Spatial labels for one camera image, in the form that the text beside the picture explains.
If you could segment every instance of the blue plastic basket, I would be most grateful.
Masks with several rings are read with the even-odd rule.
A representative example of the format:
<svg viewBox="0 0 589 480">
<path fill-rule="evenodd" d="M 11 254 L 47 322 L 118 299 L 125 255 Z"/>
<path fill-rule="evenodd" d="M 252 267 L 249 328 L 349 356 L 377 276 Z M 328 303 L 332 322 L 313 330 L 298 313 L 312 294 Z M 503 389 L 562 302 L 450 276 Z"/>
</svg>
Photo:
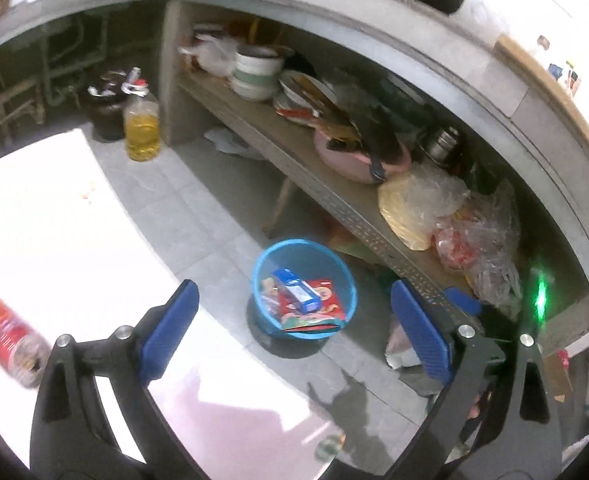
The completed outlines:
<svg viewBox="0 0 589 480">
<path fill-rule="evenodd" d="M 257 312 L 257 324 L 263 332 L 273 337 L 287 339 L 324 339 L 338 332 L 303 333 L 284 332 L 279 323 L 265 308 L 261 298 L 261 282 L 277 269 L 287 267 L 302 280 L 331 280 L 334 291 L 346 311 L 346 324 L 357 309 L 357 287 L 350 270 L 328 248 L 309 240 L 284 240 L 268 248 L 255 264 L 252 289 Z"/>
</svg>

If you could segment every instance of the blue gripper pad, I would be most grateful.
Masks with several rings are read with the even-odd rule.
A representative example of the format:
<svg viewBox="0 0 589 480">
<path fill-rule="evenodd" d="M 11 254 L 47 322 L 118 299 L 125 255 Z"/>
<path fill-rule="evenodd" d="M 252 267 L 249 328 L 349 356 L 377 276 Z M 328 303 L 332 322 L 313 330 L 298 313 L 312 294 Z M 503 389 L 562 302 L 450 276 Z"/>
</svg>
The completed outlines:
<svg viewBox="0 0 589 480">
<path fill-rule="evenodd" d="M 186 330 L 199 310 L 199 289 L 189 282 L 178 296 L 171 298 L 172 304 L 152 331 L 141 350 L 139 381 L 146 387 L 150 381 L 160 379 Z"/>
<path fill-rule="evenodd" d="M 463 290 L 456 288 L 455 286 L 449 286 L 444 290 L 446 298 L 454 303 L 466 314 L 478 317 L 481 314 L 481 302 L 475 300 L 472 296 L 466 294 Z"/>
<path fill-rule="evenodd" d="M 391 292 L 393 311 L 428 377 L 448 384 L 452 378 L 450 348 L 424 312 L 420 299 L 415 297 L 416 291 L 411 287 L 405 280 L 395 282 Z"/>
</svg>

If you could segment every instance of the snack package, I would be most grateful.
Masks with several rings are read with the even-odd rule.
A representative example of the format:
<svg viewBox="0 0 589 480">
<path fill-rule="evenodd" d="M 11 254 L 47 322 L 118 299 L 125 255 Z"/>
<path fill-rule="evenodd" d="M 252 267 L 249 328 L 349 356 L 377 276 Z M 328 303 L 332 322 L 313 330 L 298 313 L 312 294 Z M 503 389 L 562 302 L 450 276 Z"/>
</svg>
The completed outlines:
<svg viewBox="0 0 589 480">
<path fill-rule="evenodd" d="M 315 290 L 290 269 L 277 269 L 272 275 L 289 303 L 295 304 L 302 314 L 311 314 L 321 308 L 321 298 Z"/>
<path fill-rule="evenodd" d="M 261 282 L 261 299 L 263 306 L 271 316 L 279 318 L 281 307 L 279 305 L 279 289 L 274 278 L 266 278 Z"/>
<path fill-rule="evenodd" d="M 311 314 L 302 314 L 297 305 L 290 301 L 287 294 L 279 291 L 280 312 L 278 319 L 285 332 L 334 332 L 346 322 L 346 312 L 334 292 L 330 280 L 314 280 L 308 284 L 321 298 L 321 308 Z"/>
<path fill-rule="evenodd" d="M 39 385 L 51 346 L 0 298 L 0 365 L 26 388 Z"/>
</svg>

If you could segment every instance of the wooden edge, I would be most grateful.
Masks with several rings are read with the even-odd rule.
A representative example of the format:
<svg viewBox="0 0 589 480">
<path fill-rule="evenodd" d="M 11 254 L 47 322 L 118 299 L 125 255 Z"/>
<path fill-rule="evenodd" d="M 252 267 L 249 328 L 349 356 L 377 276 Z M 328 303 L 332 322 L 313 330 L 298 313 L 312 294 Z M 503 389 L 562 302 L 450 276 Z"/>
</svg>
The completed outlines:
<svg viewBox="0 0 589 480">
<path fill-rule="evenodd" d="M 531 88 L 543 95 L 546 101 L 560 110 L 565 123 L 577 131 L 581 140 L 589 147 L 589 124 L 577 108 L 572 99 L 566 95 L 550 74 L 537 60 L 515 40 L 502 34 L 497 38 L 492 50 L 497 59 L 507 64 L 514 72 L 521 76 Z"/>
</svg>

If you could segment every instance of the tiled floor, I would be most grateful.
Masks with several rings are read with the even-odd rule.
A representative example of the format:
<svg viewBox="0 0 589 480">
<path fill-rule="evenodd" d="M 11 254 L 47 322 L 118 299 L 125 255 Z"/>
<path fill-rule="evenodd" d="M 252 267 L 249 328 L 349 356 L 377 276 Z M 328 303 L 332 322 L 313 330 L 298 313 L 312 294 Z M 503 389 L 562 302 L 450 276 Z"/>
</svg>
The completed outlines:
<svg viewBox="0 0 589 480">
<path fill-rule="evenodd" d="M 282 175 L 269 162 L 216 152 L 203 138 L 133 162 L 122 142 L 97 142 L 90 128 L 84 130 L 113 189 L 167 266 L 198 284 L 202 307 L 250 352 L 327 409 L 347 432 L 342 460 L 384 473 L 421 424 L 426 402 L 385 364 L 391 314 L 372 273 L 351 265 L 359 307 L 325 345 L 271 340 L 254 326 L 248 304 L 254 262 L 274 242 L 261 226 Z M 309 216 L 316 208 L 300 191 L 277 238 L 323 241 L 321 211 Z"/>
</svg>

